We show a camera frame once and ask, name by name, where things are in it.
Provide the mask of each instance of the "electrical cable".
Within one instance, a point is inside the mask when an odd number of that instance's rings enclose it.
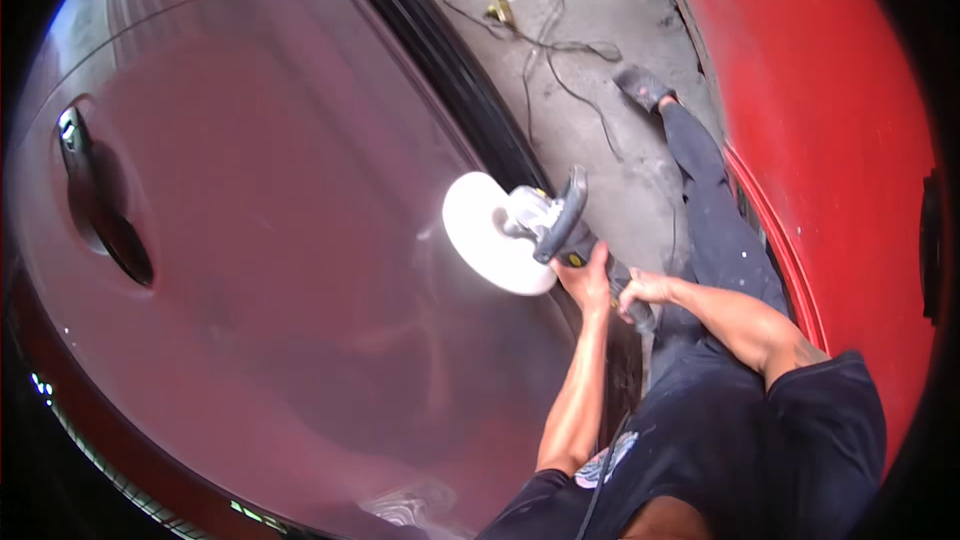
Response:
[[[547,64],[550,67],[550,73],[553,74],[554,79],[557,80],[559,87],[564,90],[567,94],[570,95],[573,99],[576,99],[583,104],[589,106],[600,118],[600,125],[603,126],[604,136],[606,137],[606,145],[609,147],[610,152],[613,154],[613,157],[618,163],[623,163],[623,157],[620,154],[617,146],[615,145],[612,133],[611,126],[607,121],[606,115],[600,109],[600,107],[589,98],[586,98],[580,93],[577,93],[570,88],[570,85],[567,84],[557,72],[556,66],[553,64],[552,54],[554,52],[560,53],[587,53],[595,54],[600,57],[607,63],[618,63],[623,60],[623,54],[620,52],[620,48],[613,42],[608,42],[605,40],[599,40],[595,42],[581,42],[578,40],[564,40],[559,42],[546,42],[546,36],[549,35],[549,32],[556,27],[560,19],[563,18],[564,13],[567,10],[567,0],[559,0],[557,6],[554,7],[550,16],[547,17],[544,26],[540,29],[539,34],[543,36],[544,39],[532,38],[528,34],[524,33],[518,27],[505,25],[500,21],[490,21],[482,18],[475,17],[471,15],[464,9],[461,9],[457,5],[453,4],[450,0],[440,0],[448,8],[452,9],[454,12],[461,15],[463,18],[473,22],[475,25],[480,26],[491,36],[497,40],[507,40],[512,35],[515,38],[519,38],[524,42],[530,44],[535,49],[544,49],[546,52]],[[528,86],[528,73],[527,67],[532,65],[531,57],[527,57],[527,62],[524,63],[524,71],[522,75],[523,80],[523,92],[526,100],[526,111],[527,111],[527,140],[533,142],[533,123],[532,123],[532,113],[531,113],[531,101],[530,101],[530,90]]]
[[[606,448],[606,454],[603,457],[603,465],[600,466],[600,476],[597,477],[597,487],[593,488],[593,496],[590,497],[590,505],[586,508],[586,514],[583,515],[583,521],[580,523],[580,530],[577,532],[577,536],[574,540],[584,540],[584,535],[587,533],[587,526],[590,525],[591,519],[594,517],[594,510],[596,510],[597,507],[597,500],[600,498],[600,490],[603,488],[603,485],[606,482],[605,478],[607,477],[607,471],[610,469],[610,461],[613,459],[614,453],[617,451],[617,441],[620,439],[620,435],[623,434],[623,429],[626,427],[628,419],[630,419],[629,412],[623,415],[623,419],[620,420],[620,425],[616,427],[616,431],[613,433],[613,439]]]

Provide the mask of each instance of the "concrete floor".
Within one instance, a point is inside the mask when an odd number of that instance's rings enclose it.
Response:
[[[481,16],[490,0],[449,0]],[[558,0],[509,0],[517,26],[537,36]],[[526,129],[522,67],[531,46],[498,40],[487,30],[440,6],[473,50],[520,126]],[[643,65],[678,92],[680,100],[715,139],[719,126],[698,58],[673,0],[566,0],[566,13],[550,36],[561,40],[615,43],[625,62]],[[577,93],[597,103],[609,122],[623,162],[609,150],[600,118],[554,80],[540,58],[530,77],[533,113],[531,144],[556,187],[569,167],[586,167],[590,198],[586,220],[622,260],[643,270],[663,272],[676,248],[674,271],[690,256],[680,172],[666,149],[658,118],[625,100],[611,81],[616,64],[590,54],[555,52],[557,73]]]

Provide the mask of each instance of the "tattoo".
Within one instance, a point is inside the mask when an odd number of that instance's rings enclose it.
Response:
[[[800,338],[793,343],[793,359],[794,366],[806,367],[822,364],[830,359],[830,355],[810,344],[806,338]]]

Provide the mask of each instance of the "foot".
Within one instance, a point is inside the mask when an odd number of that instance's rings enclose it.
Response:
[[[614,76],[613,83],[633,101],[646,109],[647,113],[660,114],[660,109],[667,100],[677,100],[677,92],[668,88],[657,78],[650,69],[642,66],[628,65],[621,68]]]

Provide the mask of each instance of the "hand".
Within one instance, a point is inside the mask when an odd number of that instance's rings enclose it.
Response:
[[[600,240],[594,244],[584,267],[568,267],[556,258],[550,260],[550,267],[557,272],[559,282],[584,313],[598,310],[606,312],[610,308],[610,282],[607,281],[606,270],[609,253],[607,243]]]
[[[654,305],[668,303],[673,296],[674,285],[677,278],[657,273],[648,273],[635,267],[630,268],[630,283],[620,292],[619,306],[617,308],[620,318],[630,321],[627,315],[627,308],[635,300],[642,300]]]

